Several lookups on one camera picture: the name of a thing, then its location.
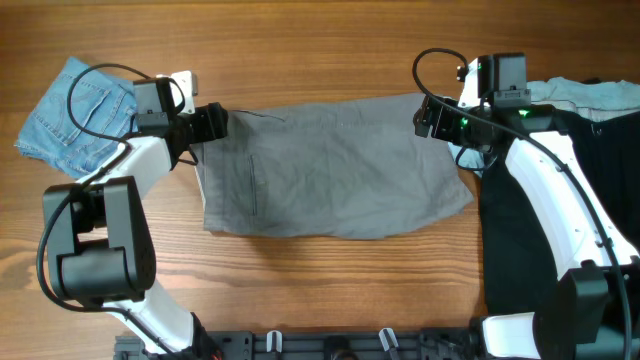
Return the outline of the grey cotton shorts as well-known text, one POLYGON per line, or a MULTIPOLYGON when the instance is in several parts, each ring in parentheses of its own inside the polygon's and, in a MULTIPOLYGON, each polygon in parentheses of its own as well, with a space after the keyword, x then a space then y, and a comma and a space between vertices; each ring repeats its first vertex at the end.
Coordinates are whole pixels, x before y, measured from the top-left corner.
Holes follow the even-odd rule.
POLYGON ((419 94, 233 111, 194 146, 209 231, 379 239, 460 213, 446 143, 415 135, 419 94))

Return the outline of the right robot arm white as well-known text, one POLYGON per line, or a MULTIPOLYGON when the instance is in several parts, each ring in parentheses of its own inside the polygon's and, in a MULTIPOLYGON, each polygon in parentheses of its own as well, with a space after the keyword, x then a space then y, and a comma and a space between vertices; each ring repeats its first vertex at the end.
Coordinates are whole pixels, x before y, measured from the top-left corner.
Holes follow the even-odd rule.
POLYGON ((428 95, 413 123, 421 137, 503 156, 544 231, 558 275, 551 298, 535 311, 472 321, 466 358, 638 358, 639 252, 600 204, 555 108, 493 100, 463 110, 428 95))

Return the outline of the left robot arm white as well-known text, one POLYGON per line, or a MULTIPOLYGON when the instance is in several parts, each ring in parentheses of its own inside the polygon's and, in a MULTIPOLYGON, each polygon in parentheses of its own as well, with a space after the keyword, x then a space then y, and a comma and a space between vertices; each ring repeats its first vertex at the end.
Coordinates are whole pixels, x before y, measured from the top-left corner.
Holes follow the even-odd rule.
POLYGON ((197 316, 156 278, 142 199, 192 145, 226 137, 228 113, 211 103, 159 117, 160 132, 122 139, 95 172, 45 191, 38 282, 61 308, 120 320, 150 359, 220 359, 220 346, 197 316))

